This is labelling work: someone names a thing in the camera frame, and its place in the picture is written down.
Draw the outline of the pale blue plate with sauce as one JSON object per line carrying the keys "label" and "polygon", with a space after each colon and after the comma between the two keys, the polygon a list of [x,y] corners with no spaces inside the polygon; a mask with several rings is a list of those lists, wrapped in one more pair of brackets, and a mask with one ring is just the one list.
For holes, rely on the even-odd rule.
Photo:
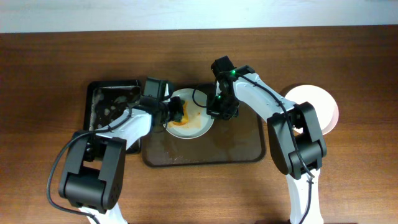
{"label": "pale blue plate with sauce", "polygon": [[214,119],[206,113],[206,108],[201,108],[195,104],[204,105],[207,101],[207,95],[200,90],[196,90],[193,95],[193,88],[183,88],[175,91],[172,96],[177,96],[184,103],[184,115],[187,121],[182,123],[169,122],[166,131],[180,139],[194,139],[204,135],[213,125]]}

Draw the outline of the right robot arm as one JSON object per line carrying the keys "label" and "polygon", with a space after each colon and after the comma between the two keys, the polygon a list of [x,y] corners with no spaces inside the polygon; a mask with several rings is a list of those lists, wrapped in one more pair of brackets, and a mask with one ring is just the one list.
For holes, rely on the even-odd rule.
{"label": "right robot arm", "polygon": [[272,160],[287,180],[289,221],[323,223],[318,181],[327,149],[313,105],[284,98],[267,86],[252,67],[235,67],[227,56],[216,59],[211,71],[216,83],[208,96],[207,114],[230,120],[244,103],[259,115],[267,124]]}

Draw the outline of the pink plate with sauce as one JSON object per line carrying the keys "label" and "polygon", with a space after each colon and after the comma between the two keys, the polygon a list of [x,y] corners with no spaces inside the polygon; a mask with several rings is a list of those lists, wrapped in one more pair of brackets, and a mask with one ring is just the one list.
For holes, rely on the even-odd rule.
{"label": "pink plate with sauce", "polygon": [[286,93],[285,98],[298,104],[304,102],[312,104],[323,135],[330,133],[338,123],[340,113],[335,99],[319,86],[296,86]]}

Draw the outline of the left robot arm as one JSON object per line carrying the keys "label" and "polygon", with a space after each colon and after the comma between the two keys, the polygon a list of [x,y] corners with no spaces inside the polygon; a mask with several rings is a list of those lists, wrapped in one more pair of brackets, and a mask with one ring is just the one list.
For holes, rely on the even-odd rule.
{"label": "left robot arm", "polygon": [[77,131],[59,152],[66,157],[58,187],[72,209],[90,223],[125,223],[118,200],[124,180],[126,151],[154,126],[180,121],[183,101],[167,80],[148,78],[144,92],[126,102],[121,116],[103,128]]}

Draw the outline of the green and orange sponge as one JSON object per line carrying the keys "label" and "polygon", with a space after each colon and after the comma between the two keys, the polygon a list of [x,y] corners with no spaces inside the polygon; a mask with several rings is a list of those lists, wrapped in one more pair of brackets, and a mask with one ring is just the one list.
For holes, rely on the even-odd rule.
{"label": "green and orange sponge", "polygon": [[188,114],[187,114],[187,102],[182,100],[182,108],[183,108],[183,115],[180,121],[172,121],[171,123],[174,126],[183,126],[189,122]]}

